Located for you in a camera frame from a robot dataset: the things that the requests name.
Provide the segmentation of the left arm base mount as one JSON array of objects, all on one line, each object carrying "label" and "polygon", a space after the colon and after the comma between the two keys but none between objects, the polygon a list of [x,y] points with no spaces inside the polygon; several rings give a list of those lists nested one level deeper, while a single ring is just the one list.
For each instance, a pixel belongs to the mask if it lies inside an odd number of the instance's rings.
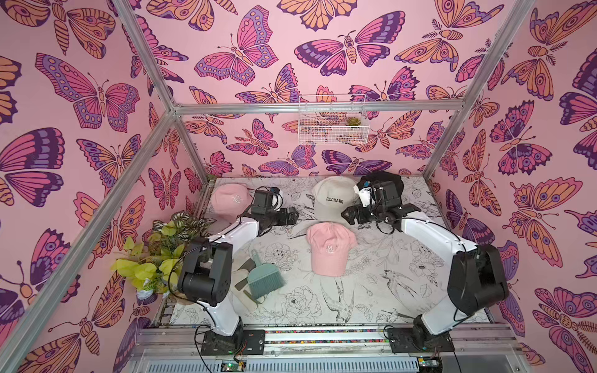
[{"label": "left arm base mount", "polygon": [[201,354],[205,356],[262,355],[265,337],[264,329],[247,329],[231,337],[209,331],[201,342]]}]

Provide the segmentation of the plain pink cap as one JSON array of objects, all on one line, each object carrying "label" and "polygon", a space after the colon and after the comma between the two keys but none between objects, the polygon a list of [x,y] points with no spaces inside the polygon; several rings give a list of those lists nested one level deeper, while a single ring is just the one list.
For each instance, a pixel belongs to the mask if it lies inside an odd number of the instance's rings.
[{"label": "plain pink cap", "polygon": [[322,222],[309,227],[306,240],[315,274],[332,278],[345,275],[349,253],[357,246],[353,231],[339,223]]}]

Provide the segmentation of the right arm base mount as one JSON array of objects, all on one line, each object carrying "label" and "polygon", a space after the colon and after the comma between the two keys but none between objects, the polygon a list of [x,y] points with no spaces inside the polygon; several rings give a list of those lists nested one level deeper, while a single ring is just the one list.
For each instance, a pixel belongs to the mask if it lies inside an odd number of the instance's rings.
[{"label": "right arm base mount", "polygon": [[387,327],[385,338],[390,342],[391,351],[398,353],[435,354],[455,351],[449,333],[428,335],[417,328]]}]

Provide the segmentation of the black cap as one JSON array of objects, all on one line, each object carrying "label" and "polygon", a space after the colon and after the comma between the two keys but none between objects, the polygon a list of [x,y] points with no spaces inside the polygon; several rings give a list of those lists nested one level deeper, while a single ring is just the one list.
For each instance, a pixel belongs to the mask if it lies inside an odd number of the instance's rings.
[{"label": "black cap", "polygon": [[386,202],[388,208],[399,207],[403,204],[404,182],[401,176],[379,171],[361,177],[358,183],[364,183],[365,181],[372,184],[373,199],[375,201]]}]

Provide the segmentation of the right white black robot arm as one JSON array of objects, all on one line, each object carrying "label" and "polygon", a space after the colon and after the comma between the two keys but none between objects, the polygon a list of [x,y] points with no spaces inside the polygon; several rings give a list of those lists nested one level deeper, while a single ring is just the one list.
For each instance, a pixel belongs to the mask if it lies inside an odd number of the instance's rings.
[{"label": "right white black robot arm", "polygon": [[366,181],[354,187],[359,201],[346,208],[342,218],[356,223],[385,223],[422,243],[451,264],[447,295],[413,321],[412,334],[420,349],[448,334],[476,312],[509,296],[499,250],[453,233],[432,221],[415,205],[405,204],[396,183]]}]

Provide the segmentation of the cream cap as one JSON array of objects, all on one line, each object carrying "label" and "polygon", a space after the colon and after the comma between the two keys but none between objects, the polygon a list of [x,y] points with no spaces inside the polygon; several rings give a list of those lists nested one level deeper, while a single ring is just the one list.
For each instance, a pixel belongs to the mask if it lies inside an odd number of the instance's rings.
[{"label": "cream cap", "polygon": [[315,218],[320,222],[348,225],[341,213],[359,199],[354,190],[356,186],[348,177],[328,177],[317,183],[312,189]]}]

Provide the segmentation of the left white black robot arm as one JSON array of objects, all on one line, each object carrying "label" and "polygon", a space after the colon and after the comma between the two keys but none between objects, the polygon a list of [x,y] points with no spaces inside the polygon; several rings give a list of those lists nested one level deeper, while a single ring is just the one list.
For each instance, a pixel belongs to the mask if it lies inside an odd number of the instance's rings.
[{"label": "left white black robot arm", "polygon": [[233,309],[229,293],[236,251],[274,227],[295,225],[298,217],[295,208],[284,206],[279,188],[262,186],[253,192],[251,202],[235,215],[236,220],[230,227],[190,242],[177,290],[186,300],[205,308],[211,320],[211,332],[221,337],[243,332],[243,322]]}]

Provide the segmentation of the pink cap with logo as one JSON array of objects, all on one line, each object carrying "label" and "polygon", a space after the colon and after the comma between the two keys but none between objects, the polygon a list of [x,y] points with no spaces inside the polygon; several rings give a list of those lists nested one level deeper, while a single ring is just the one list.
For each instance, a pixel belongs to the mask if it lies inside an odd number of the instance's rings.
[{"label": "pink cap with logo", "polygon": [[238,183],[218,186],[211,196],[215,215],[228,222],[234,222],[251,205],[253,196],[249,189]]}]

